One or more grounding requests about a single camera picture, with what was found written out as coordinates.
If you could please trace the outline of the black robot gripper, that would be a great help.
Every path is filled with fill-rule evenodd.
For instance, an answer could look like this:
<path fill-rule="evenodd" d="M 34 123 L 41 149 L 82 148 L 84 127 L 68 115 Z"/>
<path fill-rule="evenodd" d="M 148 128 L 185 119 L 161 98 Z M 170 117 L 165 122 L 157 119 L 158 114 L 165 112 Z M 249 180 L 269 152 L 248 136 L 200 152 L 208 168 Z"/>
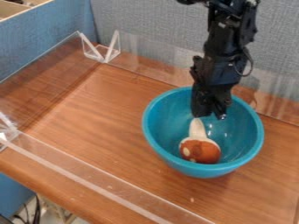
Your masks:
<path fill-rule="evenodd" d="M 227 108 L 232 103 L 231 89 L 239 84 L 240 78 L 251 75 L 253 60 L 248 49 L 231 56 L 205 55 L 192 57 L 190 77 L 190 112 L 194 117 L 213 113 L 219 120 L 227 117 Z"/>

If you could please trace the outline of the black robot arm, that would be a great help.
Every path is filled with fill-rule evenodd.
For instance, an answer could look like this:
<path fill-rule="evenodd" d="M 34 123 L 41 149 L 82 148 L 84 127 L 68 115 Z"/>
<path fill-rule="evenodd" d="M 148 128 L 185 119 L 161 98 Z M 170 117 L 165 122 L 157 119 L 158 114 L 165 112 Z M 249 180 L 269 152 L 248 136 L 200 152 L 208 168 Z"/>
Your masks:
<path fill-rule="evenodd" d="M 208 8 L 208 39 L 203 56 L 192 57 L 190 113 L 193 117 L 215 114 L 227 117 L 232 103 L 231 89 L 253 68 L 247 44 L 257 33 L 256 14 L 260 0 L 176 0 L 184 5 Z"/>

